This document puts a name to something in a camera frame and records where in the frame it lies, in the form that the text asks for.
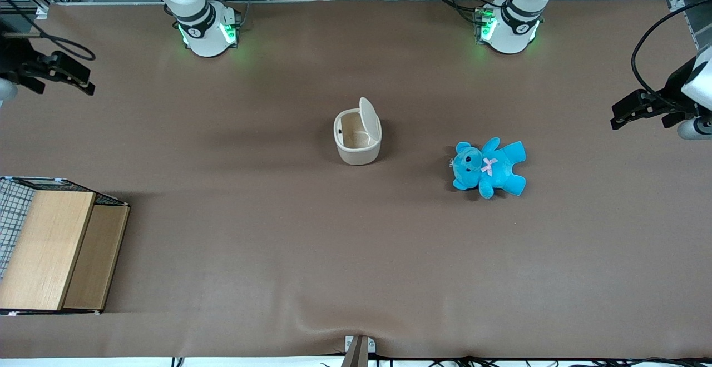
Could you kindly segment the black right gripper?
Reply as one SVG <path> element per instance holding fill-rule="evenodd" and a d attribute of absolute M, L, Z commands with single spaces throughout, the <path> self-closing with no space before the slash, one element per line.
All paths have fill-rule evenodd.
<path fill-rule="evenodd" d="M 1 38 L 1 94 L 16 95 L 18 86 L 23 86 L 39 95 L 46 84 L 41 78 L 53 76 L 64 79 L 66 84 L 93 96 L 96 86 L 90 81 L 91 71 L 62 51 L 51 55 L 36 51 L 28 38 L 3 34 Z"/>

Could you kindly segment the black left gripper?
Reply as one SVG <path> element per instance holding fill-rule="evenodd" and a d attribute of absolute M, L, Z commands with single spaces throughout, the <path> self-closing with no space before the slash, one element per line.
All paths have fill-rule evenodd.
<path fill-rule="evenodd" d="M 661 116 L 664 128 L 674 128 L 684 121 L 699 116 L 696 103 L 682 92 L 682 86 L 691 76 L 695 63 L 696 58 L 688 60 L 667 78 L 661 90 L 656 91 L 660 99 L 652 101 L 649 118 Z M 648 109 L 646 96 L 646 90 L 635 90 L 612 106 L 613 118 L 610 120 L 610 126 L 613 131 L 634 121 L 634 116 L 646 113 Z"/>

